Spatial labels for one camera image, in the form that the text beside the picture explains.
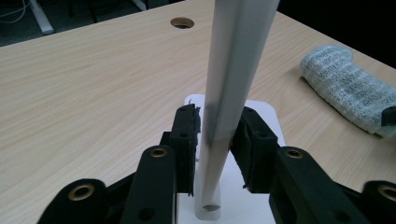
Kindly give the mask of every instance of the floor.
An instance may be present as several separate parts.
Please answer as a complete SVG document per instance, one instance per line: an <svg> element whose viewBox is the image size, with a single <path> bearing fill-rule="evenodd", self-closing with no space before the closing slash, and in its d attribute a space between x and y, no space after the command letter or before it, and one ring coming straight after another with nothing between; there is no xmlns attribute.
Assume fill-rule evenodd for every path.
<svg viewBox="0 0 396 224"><path fill-rule="evenodd" d="M0 0L0 21L16 20L22 10L10 16L11 11L21 9L23 0ZM72 0L74 16L69 17L67 0L37 0L46 13L56 33L93 24L85 0ZM139 12L134 0L92 0L100 21ZM151 8L161 7L180 0L148 0ZM396 21L396 4L387 1L371 1L370 4L345 4L336 0L331 4L317 0L280 0L279 12L322 32L353 49L357 49L382 63L396 68L396 35L392 32ZM0 47L43 36L32 10L27 7L20 21L0 22Z"/></svg>
<svg viewBox="0 0 396 224"><path fill-rule="evenodd" d="M14 21L23 12L19 11L10 16L2 17L22 8L22 0L1 0L0 21ZM67 0L37 0L40 2L47 18L56 33L75 29L81 26L93 24L93 20L84 0L72 0L74 16L69 17ZM140 12L140 9L132 0L95 0L95 13L98 21L107 21L117 17ZM161 7L169 3L168 0L148 0L150 8ZM22 41L43 36L35 16L30 9L25 9L24 15L19 21L13 23L0 22L0 47L19 43Z"/></svg>

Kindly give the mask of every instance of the white plastic base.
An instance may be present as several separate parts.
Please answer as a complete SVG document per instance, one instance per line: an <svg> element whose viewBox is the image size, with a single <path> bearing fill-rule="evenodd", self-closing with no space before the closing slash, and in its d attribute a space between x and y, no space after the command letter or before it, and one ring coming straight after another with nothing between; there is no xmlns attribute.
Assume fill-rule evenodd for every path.
<svg viewBox="0 0 396 224"><path fill-rule="evenodd" d="M200 94L189 95L185 99L185 105L195 104L201 107L200 117L204 114L205 96ZM265 102L249 101L246 106L256 110L262 119L268 124L278 137L280 146L285 146L285 139L276 116L276 112L271 105ZM200 145L197 146L197 158L199 156ZM269 206L267 194L251 194L243 189L244 180L241 171L237 166L233 155L229 154L220 179L221 208L215 214L201 214L203 217L220 216L216 221L210 223L275 223ZM195 216L194 198L187 194L179 194L178 223L207 223Z"/></svg>

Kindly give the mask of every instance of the cable hole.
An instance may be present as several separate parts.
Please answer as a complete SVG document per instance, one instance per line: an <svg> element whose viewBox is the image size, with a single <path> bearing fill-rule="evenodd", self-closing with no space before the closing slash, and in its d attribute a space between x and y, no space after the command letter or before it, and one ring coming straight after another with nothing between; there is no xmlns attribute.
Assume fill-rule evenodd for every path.
<svg viewBox="0 0 396 224"><path fill-rule="evenodd" d="M171 20L171 24L178 29L190 29L194 26L194 21L185 17L176 17Z"/></svg>

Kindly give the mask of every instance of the wooden table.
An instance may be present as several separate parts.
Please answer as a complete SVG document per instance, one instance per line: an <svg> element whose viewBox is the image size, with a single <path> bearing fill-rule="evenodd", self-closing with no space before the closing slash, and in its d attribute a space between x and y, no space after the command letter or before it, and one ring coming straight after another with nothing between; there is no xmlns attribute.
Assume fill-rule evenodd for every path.
<svg viewBox="0 0 396 224"><path fill-rule="evenodd" d="M170 131L176 109L205 93L213 0L190 0L0 48L0 222L35 223L84 177L110 185ZM175 17L190 29L170 24ZM337 41L277 14L249 99L271 104L286 142L335 181L396 182L396 139L349 123L307 85L299 62ZM396 71L356 50L354 62L396 85Z"/></svg>

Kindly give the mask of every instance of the knitted fabric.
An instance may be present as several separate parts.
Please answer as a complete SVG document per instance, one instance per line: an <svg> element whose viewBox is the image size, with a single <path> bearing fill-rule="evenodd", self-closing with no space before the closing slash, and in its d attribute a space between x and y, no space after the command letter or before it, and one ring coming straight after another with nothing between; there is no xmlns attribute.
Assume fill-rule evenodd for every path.
<svg viewBox="0 0 396 224"><path fill-rule="evenodd" d="M315 92L350 122L368 133L396 136L396 126L381 126L382 111L396 105L396 88L354 64L349 49L319 46L300 68Z"/></svg>

